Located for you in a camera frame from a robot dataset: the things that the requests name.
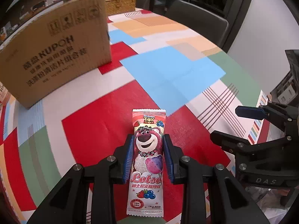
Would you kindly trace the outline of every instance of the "flower necklace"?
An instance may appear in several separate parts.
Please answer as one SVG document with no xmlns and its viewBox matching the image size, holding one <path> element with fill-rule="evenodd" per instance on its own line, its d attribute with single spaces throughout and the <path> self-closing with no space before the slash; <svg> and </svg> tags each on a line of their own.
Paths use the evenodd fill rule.
<svg viewBox="0 0 299 224">
<path fill-rule="evenodd" d="M 148 156 L 153 156 L 156 152 L 157 152 L 158 150 L 157 150 L 157 148 L 154 150 L 154 151 L 151 151 L 151 152 L 141 152 L 141 151 L 139 151 L 138 152 L 138 154 L 140 155 L 140 156 L 143 156 L 143 157 L 148 157 Z"/>
</svg>

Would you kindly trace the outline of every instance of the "purple bear-shaped lollipop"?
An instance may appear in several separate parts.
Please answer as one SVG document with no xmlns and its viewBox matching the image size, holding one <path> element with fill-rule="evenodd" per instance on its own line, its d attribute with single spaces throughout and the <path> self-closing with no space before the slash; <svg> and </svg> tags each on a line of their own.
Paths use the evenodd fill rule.
<svg viewBox="0 0 299 224">
<path fill-rule="evenodd" d="M 158 174 L 163 170 L 163 157 L 162 155 L 154 156 L 152 158 L 147 158 L 145 160 L 147 170 L 151 174 Z"/>
</svg>

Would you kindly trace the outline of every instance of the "tablecloth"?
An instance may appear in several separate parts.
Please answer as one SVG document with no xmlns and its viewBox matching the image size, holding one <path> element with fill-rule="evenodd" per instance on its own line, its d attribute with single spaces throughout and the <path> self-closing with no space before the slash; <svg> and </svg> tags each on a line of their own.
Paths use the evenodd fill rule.
<svg viewBox="0 0 299 224">
<path fill-rule="evenodd" d="M 96 164 L 124 143 L 133 132 L 132 109 L 166 109 L 165 133 L 174 145 L 202 164 L 222 163 L 233 174 L 234 156 L 214 145 L 210 133 L 219 130 L 252 144 L 265 135 L 263 121 L 239 118 L 234 110 L 265 105 L 267 96 L 215 44 L 146 10 L 113 15 L 107 22 L 111 63 L 65 84 L 29 110 L 13 96 L 1 108 L 1 183 L 22 224 L 73 164 Z M 171 185 L 166 176 L 164 217 L 149 223 L 180 220 L 183 186 Z M 114 193 L 118 223 L 139 222 L 126 215 L 128 184 L 116 185 Z M 91 197 L 90 190 L 88 212 Z"/>
</svg>

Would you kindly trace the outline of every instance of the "silver bolt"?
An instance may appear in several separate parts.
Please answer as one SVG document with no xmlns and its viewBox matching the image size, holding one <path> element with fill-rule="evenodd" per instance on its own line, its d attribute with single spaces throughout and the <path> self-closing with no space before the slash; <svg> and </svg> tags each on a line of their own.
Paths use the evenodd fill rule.
<svg viewBox="0 0 299 224">
<path fill-rule="evenodd" d="M 221 163 L 218 163 L 218 164 L 216 164 L 216 168 L 217 168 L 218 170 L 223 170 L 223 169 L 224 169 L 224 166 L 223 166 Z"/>
<path fill-rule="evenodd" d="M 82 165 L 81 165 L 81 164 L 75 164 L 75 165 L 73 166 L 73 169 L 74 169 L 75 171 L 79 171 L 81 168 L 82 168 Z"/>
<path fill-rule="evenodd" d="M 107 157 L 107 161 L 115 161 L 116 157 L 111 155 Z"/>
<path fill-rule="evenodd" d="M 239 142 L 239 143 L 237 144 L 237 147 L 242 148 L 244 145 L 245 145 L 244 143 Z"/>
<path fill-rule="evenodd" d="M 189 156 L 182 156 L 182 161 L 190 161 L 191 158 Z"/>
<path fill-rule="evenodd" d="M 241 170 L 246 170 L 246 168 L 247 168 L 247 165 L 245 163 L 241 163 L 239 166 L 239 169 L 241 169 Z"/>
</svg>

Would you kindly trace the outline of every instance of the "brown cardboard box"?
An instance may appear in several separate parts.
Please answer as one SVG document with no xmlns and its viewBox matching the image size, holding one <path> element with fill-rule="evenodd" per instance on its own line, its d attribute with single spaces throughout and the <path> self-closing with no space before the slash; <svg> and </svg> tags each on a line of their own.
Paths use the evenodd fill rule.
<svg viewBox="0 0 299 224">
<path fill-rule="evenodd" d="M 110 61 L 105 0 L 71 0 L 33 21 L 0 51 L 0 81 L 29 108 Z"/>
</svg>

